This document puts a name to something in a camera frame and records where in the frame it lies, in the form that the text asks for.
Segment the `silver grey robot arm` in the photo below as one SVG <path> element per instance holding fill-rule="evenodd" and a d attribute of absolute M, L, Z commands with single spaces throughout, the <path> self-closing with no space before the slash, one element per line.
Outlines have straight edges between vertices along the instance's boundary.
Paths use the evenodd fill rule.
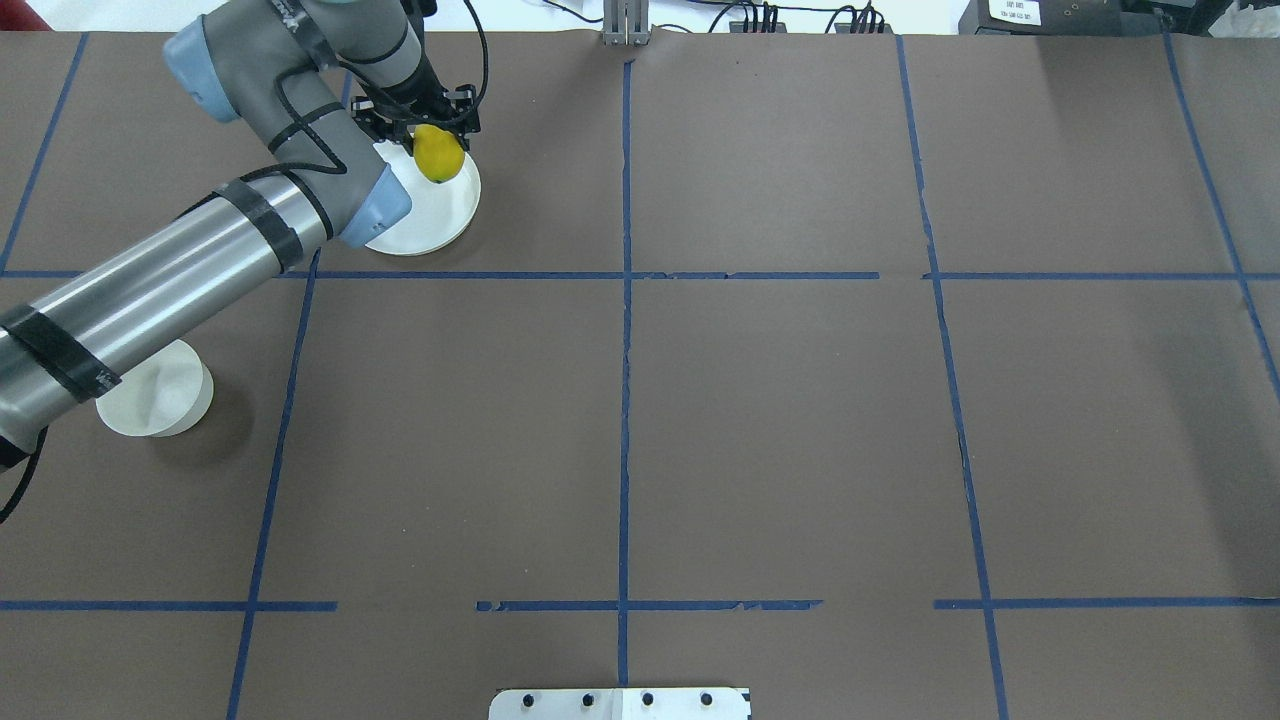
<path fill-rule="evenodd" d="M 269 167 L 219 184 L 137 245 L 3 314 L 3 469 L 49 427 L 330 240 L 362 247 L 411 211 L 375 149 L 408 128 L 463 138 L 483 87 L 445 88 L 425 49 L 434 1 L 228 1 L 163 56 L 214 120 L 242 120 Z"/>

